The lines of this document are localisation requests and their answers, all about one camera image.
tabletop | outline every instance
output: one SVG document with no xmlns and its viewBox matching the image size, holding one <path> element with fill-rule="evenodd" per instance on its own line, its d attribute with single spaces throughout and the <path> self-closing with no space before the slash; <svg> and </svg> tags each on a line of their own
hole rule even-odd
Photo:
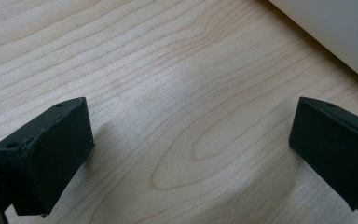
<svg viewBox="0 0 358 224">
<path fill-rule="evenodd" d="M 358 75 L 268 1 L 1 0 L 0 140 L 85 96 L 96 147 L 10 223 L 358 223 L 290 149 L 300 96 Z"/>
</svg>

black object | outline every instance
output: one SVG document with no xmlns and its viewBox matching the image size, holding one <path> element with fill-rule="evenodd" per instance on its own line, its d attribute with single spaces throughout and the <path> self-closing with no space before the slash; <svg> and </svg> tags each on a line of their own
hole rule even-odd
<svg viewBox="0 0 358 224">
<path fill-rule="evenodd" d="M 358 210 L 357 116 L 336 105 L 301 97 L 289 143 L 352 210 Z"/>
<path fill-rule="evenodd" d="M 57 104 L 2 140 L 0 223 L 12 203 L 21 216 L 49 214 L 93 147 L 86 98 Z"/>
</svg>

light wood grain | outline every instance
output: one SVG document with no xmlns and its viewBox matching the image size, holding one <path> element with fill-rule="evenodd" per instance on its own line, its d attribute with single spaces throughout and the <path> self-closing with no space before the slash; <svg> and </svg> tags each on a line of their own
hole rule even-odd
<svg viewBox="0 0 358 224">
<path fill-rule="evenodd" d="M 358 76 L 257 0 L 1 0 L 0 139 L 86 96 L 96 148 L 46 218 L 358 223 L 288 146 L 298 97 L 358 114 Z"/>
</svg>

screw hole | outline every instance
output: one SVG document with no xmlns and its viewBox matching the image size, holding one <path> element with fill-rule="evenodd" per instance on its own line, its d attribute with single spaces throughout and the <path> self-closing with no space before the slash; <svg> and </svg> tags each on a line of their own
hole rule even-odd
<svg viewBox="0 0 358 224">
<path fill-rule="evenodd" d="M 9 144 L 7 144 L 8 148 L 12 148 L 12 147 L 17 147 L 20 143 L 19 142 L 11 142 Z"/>
</svg>

